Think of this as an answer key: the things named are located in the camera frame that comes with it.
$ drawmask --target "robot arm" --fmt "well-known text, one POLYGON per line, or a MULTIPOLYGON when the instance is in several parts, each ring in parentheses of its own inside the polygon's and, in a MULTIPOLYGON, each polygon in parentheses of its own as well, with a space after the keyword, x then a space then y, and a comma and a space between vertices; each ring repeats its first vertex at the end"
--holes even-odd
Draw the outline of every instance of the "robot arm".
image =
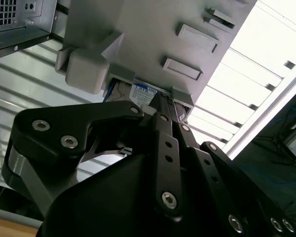
POLYGON ((19 113, 3 175, 37 203, 38 237, 296 236, 287 217, 215 144, 199 146, 156 94, 148 115, 119 101, 19 113), (80 162, 132 154, 78 183, 80 162))

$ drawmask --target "metal vent slot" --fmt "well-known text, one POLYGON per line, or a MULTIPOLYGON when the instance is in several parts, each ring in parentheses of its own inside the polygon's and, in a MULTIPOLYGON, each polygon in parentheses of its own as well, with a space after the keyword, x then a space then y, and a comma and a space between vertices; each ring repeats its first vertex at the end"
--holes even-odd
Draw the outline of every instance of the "metal vent slot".
POLYGON ((16 23, 17 0, 0 0, 0 26, 16 23))

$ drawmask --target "gray metal plate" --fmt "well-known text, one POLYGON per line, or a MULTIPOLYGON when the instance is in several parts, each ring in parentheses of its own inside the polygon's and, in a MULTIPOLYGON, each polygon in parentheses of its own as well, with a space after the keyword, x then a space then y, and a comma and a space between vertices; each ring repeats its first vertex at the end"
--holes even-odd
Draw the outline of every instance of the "gray metal plate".
POLYGON ((223 55, 248 16, 256 0, 241 4, 236 0, 79 0, 70 7, 65 44, 93 48, 113 30, 125 33, 115 62, 136 72, 158 87, 176 86, 199 97, 223 55), (231 33, 204 22, 205 8, 214 7, 230 16, 231 33), (220 41, 215 54, 176 36, 185 23, 220 41), (163 70, 169 57, 200 69, 199 80, 181 78, 163 70))

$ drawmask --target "white sticker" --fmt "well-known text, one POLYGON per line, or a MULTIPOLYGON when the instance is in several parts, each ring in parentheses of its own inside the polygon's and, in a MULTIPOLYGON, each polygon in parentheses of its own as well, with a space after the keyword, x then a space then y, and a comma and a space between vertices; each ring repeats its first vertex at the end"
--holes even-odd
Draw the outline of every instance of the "white sticker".
POLYGON ((134 83, 129 93, 129 98, 140 108, 149 105, 158 91, 143 83, 134 83))

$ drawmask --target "silver screw head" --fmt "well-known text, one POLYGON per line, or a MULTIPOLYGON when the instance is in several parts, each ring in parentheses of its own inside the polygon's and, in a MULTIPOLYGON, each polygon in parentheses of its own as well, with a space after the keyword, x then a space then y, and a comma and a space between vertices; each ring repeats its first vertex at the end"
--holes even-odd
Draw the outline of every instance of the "silver screw head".
POLYGON ((130 110, 133 111, 134 113, 138 114, 139 110, 136 109, 135 107, 130 107, 130 110))
POLYGON ((273 227, 278 231, 278 232, 283 232, 282 226, 280 225, 280 223, 275 220, 273 217, 271 218, 271 223, 273 225, 273 227))
POLYGON ((236 217, 234 217, 233 215, 229 215, 228 221, 229 221, 229 224, 231 225, 231 227, 233 227, 233 229, 236 232, 238 232, 239 234, 243 233, 243 227, 242 227, 240 221, 236 217))
POLYGON ((160 118, 161 118, 163 121, 168 121, 167 117, 165 117, 164 115, 160 115, 160 118))
POLYGON ((78 146, 78 140, 75 137, 72 137, 70 135, 63 136, 60 139, 61 145, 63 147, 74 149, 78 146))
POLYGON ((213 151, 217 151, 217 147, 214 144, 209 144, 209 147, 213 150, 213 151))
POLYGON ((177 207, 177 200, 172 193, 164 192, 162 194, 162 201, 169 209, 174 209, 177 207))
POLYGON ((285 226, 290 232, 292 232, 292 233, 295 232, 294 227, 293 227, 293 226, 292 226, 287 220, 283 219, 282 221, 283 221, 284 226, 285 226))
POLYGON ((28 19, 28 25, 34 25, 34 21, 32 19, 28 19))
POLYGON ((35 120, 34 122, 32 122, 32 127, 36 131, 41 131, 41 132, 44 132, 50 129, 49 123, 44 120, 35 120))
POLYGON ((184 125, 184 124, 182 125, 182 128, 183 128, 185 131, 187 131, 187 132, 189 131, 189 127, 186 126, 186 125, 184 125))

